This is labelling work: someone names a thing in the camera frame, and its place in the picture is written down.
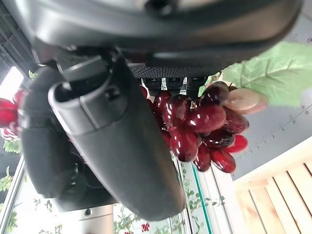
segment black plastic cover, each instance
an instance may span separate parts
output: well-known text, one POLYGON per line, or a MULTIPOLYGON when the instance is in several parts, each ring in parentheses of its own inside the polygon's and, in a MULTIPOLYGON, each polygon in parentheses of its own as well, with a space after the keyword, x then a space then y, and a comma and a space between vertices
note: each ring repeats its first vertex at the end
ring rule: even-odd
POLYGON ((27 173, 44 197, 61 196, 74 174, 68 137, 48 102, 49 88, 60 81, 63 78, 58 71, 40 69, 19 109, 27 173))
POLYGON ((49 102, 105 188, 146 220, 179 213, 184 192, 169 149, 124 59, 90 93, 65 99, 72 95, 63 85, 51 88, 49 102))

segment gray panel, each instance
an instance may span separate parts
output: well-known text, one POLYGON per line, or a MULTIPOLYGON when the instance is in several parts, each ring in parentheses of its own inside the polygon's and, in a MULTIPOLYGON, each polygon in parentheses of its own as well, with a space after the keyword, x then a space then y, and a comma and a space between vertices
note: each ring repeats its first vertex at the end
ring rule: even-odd
POLYGON ((246 115, 250 129, 244 136, 249 148, 234 154, 237 169, 233 179, 258 168, 312 136, 312 90, 302 95, 298 108, 270 106, 265 111, 246 115))

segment wooden slat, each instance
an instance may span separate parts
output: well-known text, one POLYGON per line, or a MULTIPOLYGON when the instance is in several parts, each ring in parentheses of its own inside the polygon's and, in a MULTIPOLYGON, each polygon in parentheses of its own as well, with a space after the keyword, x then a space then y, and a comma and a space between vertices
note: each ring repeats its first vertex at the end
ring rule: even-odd
POLYGON ((268 234, 284 234, 284 228, 265 188, 250 190, 268 234))
POLYGON ((237 190, 248 190, 248 189, 256 189, 256 188, 264 188, 268 185, 266 179, 248 181, 246 183, 239 183, 236 185, 237 190))
POLYGON ((312 233, 312 217, 286 172, 274 176, 302 234, 312 233))
POLYGON ((298 230, 292 214, 289 211, 286 202, 284 201, 282 194, 278 190, 278 187, 276 186, 273 178, 268 178, 267 182, 267 193, 284 227, 286 234, 300 234, 300 231, 298 230))
POLYGON ((309 171, 312 173, 312 161, 308 161, 305 163, 309 169, 309 171))
POLYGON ((305 165, 301 164, 296 168, 288 170, 300 195, 306 203, 310 213, 312 212, 312 176, 305 165))
POLYGON ((236 196, 250 233, 265 234, 260 217, 248 190, 237 191, 236 196))

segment glass panel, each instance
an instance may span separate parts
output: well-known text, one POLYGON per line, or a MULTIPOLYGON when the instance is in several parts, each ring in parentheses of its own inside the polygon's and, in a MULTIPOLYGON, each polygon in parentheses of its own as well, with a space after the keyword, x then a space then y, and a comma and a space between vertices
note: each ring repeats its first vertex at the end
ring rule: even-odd
MULTIPOLYGON (((189 229, 194 234, 211 233, 203 209, 205 202, 201 199, 201 191, 194 174, 196 171, 193 171, 190 163, 180 164, 175 161, 175 164, 182 175, 181 181, 188 200, 187 208, 171 218, 149 222, 136 216, 122 204, 114 204, 111 223, 115 234, 188 234, 189 229)), ((64 225, 70 226, 62 214, 58 212, 52 199, 44 199, 36 192, 25 175, 5 233, 24 234, 27 231, 32 234, 61 234, 64 225)))

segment glass shelf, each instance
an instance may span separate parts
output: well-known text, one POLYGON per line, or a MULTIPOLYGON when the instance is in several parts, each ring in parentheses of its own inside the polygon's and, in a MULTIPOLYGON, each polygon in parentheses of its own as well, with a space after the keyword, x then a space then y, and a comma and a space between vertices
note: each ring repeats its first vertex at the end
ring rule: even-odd
POLYGON ((25 231, 32 234, 86 233, 80 227, 86 229, 88 225, 94 225, 89 221, 94 221, 94 218, 99 219, 100 223, 96 234, 211 234, 206 211, 210 200, 202 195, 197 171, 191 163, 180 163, 174 157, 173 160, 187 198, 185 209, 173 217, 149 222, 122 204, 60 213, 53 199, 44 199, 36 192, 27 175, 16 173, 15 176, 19 175, 20 178, 12 182, 16 189, 11 194, 11 208, 4 209, 9 213, 1 223, 6 226, 2 234, 24 234, 25 231), (92 214, 98 210, 104 211, 105 215, 99 217, 92 214))

